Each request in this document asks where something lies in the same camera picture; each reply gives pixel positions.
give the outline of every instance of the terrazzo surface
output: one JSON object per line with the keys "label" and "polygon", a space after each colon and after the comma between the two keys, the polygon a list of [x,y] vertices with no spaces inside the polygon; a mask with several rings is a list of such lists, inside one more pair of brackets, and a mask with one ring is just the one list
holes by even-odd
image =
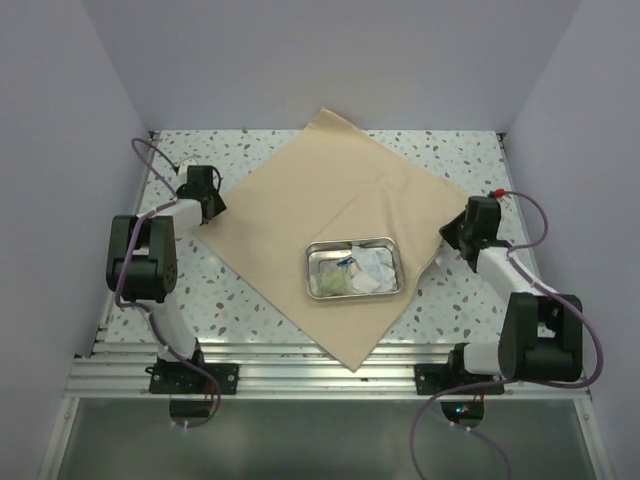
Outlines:
{"label": "terrazzo surface", "polygon": [[[193,158],[215,165],[222,174],[221,193],[251,173],[285,145],[294,130],[163,131],[161,148],[175,163]],[[510,188],[494,132],[390,131],[366,133],[408,161],[457,184],[470,195]],[[154,166],[176,188],[177,176],[156,155]],[[167,200],[164,185],[149,177],[140,211]],[[525,233],[516,205],[502,201],[499,238],[523,243]],[[202,342],[312,343],[301,330],[238,277],[194,234],[177,240],[177,300],[185,321]],[[521,254],[531,266],[531,257]],[[498,339],[506,306],[492,287],[474,274],[457,252],[442,247],[418,283],[411,303],[381,343],[458,343]],[[153,342],[138,312],[114,307],[106,319],[107,342]]]}

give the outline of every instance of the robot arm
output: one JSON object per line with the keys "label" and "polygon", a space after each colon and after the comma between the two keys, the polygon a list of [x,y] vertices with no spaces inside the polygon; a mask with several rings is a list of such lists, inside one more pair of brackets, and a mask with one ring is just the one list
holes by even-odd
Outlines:
{"label": "robot arm", "polygon": [[[208,370],[198,341],[176,302],[175,239],[226,210],[214,187],[214,170],[205,165],[188,167],[187,181],[178,188],[175,204],[143,223],[126,272],[122,298],[145,305],[154,319],[152,332],[158,344],[158,358],[148,369],[152,373],[151,393],[201,393],[204,385],[204,378],[180,362],[166,345],[193,366]],[[107,259],[107,285],[112,291],[116,290],[137,221],[135,215],[119,215],[112,221]]]}
{"label": "robot arm", "polygon": [[[500,218],[496,198],[474,196],[464,212],[440,229],[444,240],[460,251],[469,267],[485,278],[508,306],[500,341],[456,345],[448,364],[438,373],[439,389],[494,375],[508,380],[574,382],[582,373],[580,320],[516,271],[509,261],[511,245],[497,239]],[[524,265],[519,266],[528,272]],[[561,296],[582,310],[577,297]],[[552,337],[539,334],[541,324]]]}

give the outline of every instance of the white wall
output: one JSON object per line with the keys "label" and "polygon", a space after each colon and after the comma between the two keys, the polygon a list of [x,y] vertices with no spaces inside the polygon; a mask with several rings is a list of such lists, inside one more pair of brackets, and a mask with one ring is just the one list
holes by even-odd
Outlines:
{"label": "white wall", "polygon": [[604,343],[594,404],[621,479],[640,468],[638,25],[637,0],[584,0],[507,137],[516,187],[548,207],[540,269],[582,298]]}
{"label": "white wall", "polygon": [[83,0],[154,128],[505,131],[580,0]]}
{"label": "white wall", "polygon": [[95,335],[111,216],[144,128],[77,0],[0,6],[0,477],[37,475],[75,352]]}

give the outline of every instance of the gray floor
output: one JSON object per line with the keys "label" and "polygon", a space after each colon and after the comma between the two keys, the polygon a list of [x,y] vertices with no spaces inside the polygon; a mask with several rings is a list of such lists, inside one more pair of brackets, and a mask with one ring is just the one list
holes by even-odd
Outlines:
{"label": "gray floor", "polygon": [[[417,479],[408,432],[419,402],[223,403],[210,425],[172,429],[163,400],[83,401],[60,479]],[[480,427],[515,478],[594,478],[573,404],[493,402]],[[450,428],[439,405],[419,427],[430,479],[506,478],[498,453]]]}

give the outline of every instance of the white tissue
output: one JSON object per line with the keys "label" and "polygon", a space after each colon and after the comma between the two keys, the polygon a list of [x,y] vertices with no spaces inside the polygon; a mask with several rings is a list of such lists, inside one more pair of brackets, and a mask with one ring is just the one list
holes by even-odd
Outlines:
{"label": "white tissue", "polygon": [[[365,293],[384,293],[396,288],[396,273],[393,268],[391,268],[393,264],[391,252],[382,248],[373,249],[354,246],[351,250],[351,256],[358,263],[358,267],[362,270],[362,273],[379,285],[374,290],[365,291]],[[362,282],[362,284],[366,282],[366,288],[370,288],[372,285],[372,283],[364,279],[364,277],[359,280],[359,283],[360,282]]]}
{"label": "white tissue", "polygon": [[358,293],[373,293],[380,284],[364,272],[358,272],[351,279],[351,287]]}

